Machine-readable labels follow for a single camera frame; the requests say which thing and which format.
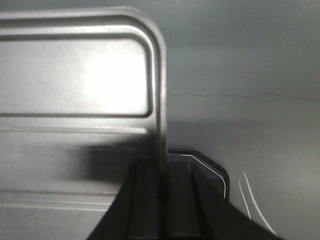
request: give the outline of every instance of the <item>black plastic part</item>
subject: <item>black plastic part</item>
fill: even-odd
[[[230,189],[230,180],[227,171],[218,163],[213,161],[212,159],[208,158],[206,155],[202,154],[201,152],[193,149],[187,148],[174,148],[170,147],[168,149],[169,154],[180,154],[180,155],[191,155],[197,157],[199,160],[205,162],[207,165],[213,167],[214,169],[218,170],[223,177],[225,182],[225,199],[229,201],[229,189]]]
[[[187,161],[169,163],[166,212],[169,239],[201,239],[190,164]]]
[[[87,240],[280,240],[224,199],[199,167],[171,162],[160,198],[155,163],[133,163]]]
[[[136,164],[132,163],[112,205],[87,240],[127,240]]]
[[[160,239],[158,179],[155,163],[137,163],[128,236],[130,240]]]
[[[209,240],[279,240],[238,209],[224,200],[202,175],[197,167],[192,168],[194,189],[203,239]]]

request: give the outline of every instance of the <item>gray wall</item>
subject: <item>gray wall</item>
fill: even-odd
[[[121,5],[149,14],[166,40],[169,145],[220,162],[244,213],[245,172],[280,236],[320,239],[320,1],[0,0],[1,10]]]

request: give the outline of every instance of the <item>metal panel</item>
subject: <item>metal panel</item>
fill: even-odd
[[[8,12],[0,51],[1,237],[85,239],[132,160],[166,160],[162,36],[130,8]]]

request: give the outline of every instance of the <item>crack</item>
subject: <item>crack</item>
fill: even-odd
[[[173,93],[168,93],[168,95],[172,95],[172,96],[180,96],[180,97],[185,97],[186,95],[182,95],[182,94],[173,94]]]
[[[235,94],[226,94],[218,92],[217,95],[224,95],[224,96],[230,96],[230,97],[238,97],[238,98],[245,98],[245,99],[261,99],[262,96],[241,96],[241,95],[235,95]]]
[[[187,93],[187,94],[168,93],[168,95],[179,96],[179,97],[186,97],[188,95],[191,95],[191,96],[203,97],[203,98],[214,97],[215,95],[223,95],[223,96],[236,97],[236,98],[245,98],[245,99],[262,99],[264,96],[277,96],[277,97],[286,98],[286,99],[320,101],[320,98],[286,96],[286,95],[281,95],[281,94],[277,94],[277,93],[262,93],[261,96],[243,96],[243,95],[228,94],[228,93],[223,93],[223,92],[216,92],[216,93],[211,94],[211,95],[201,95],[201,94],[195,94],[195,93],[192,93],[192,92],[191,93]]]

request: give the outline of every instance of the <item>white wire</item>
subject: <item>white wire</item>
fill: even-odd
[[[242,191],[241,182],[240,182],[240,179],[241,179],[242,174],[243,174],[243,172],[240,174],[239,180],[238,180],[238,182],[239,182],[239,188],[240,188],[240,192],[241,192],[241,195],[242,195],[242,198],[243,198],[243,201],[244,201],[244,205],[245,205],[245,208],[246,208],[246,212],[248,213],[248,217],[249,217],[249,219],[251,220],[250,210],[249,210],[249,207],[248,207],[248,204],[247,204],[247,201],[246,201],[244,192]]]
[[[249,193],[250,193],[251,200],[252,200],[253,205],[254,205],[255,209],[257,210],[260,218],[262,219],[262,221],[263,221],[263,223],[266,225],[266,227],[269,229],[269,231],[272,232],[274,235],[277,236],[276,232],[272,229],[272,227],[270,226],[270,224],[267,222],[267,220],[265,219],[264,215],[262,214],[260,208],[258,207],[258,204],[257,204],[257,202],[256,202],[255,196],[254,196],[254,194],[253,194],[253,192],[252,192],[252,190],[251,190],[250,183],[249,183],[249,180],[248,180],[248,178],[247,178],[247,175],[246,175],[244,172],[242,172],[242,173],[240,174],[240,176],[239,176],[238,182],[239,182],[239,187],[240,187],[241,195],[242,195],[242,198],[243,198],[243,201],[244,201],[244,204],[245,204],[245,207],[246,207],[246,211],[247,211],[247,213],[248,213],[249,218],[251,219],[251,215],[250,215],[250,211],[249,211],[249,208],[248,208],[248,204],[247,204],[247,201],[246,201],[244,192],[242,191],[241,182],[240,182],[241,176],[244,176],[244,179],[245,179],[246,184],[247,184],[247,186],[248,186],[248,190],[249,190]]]

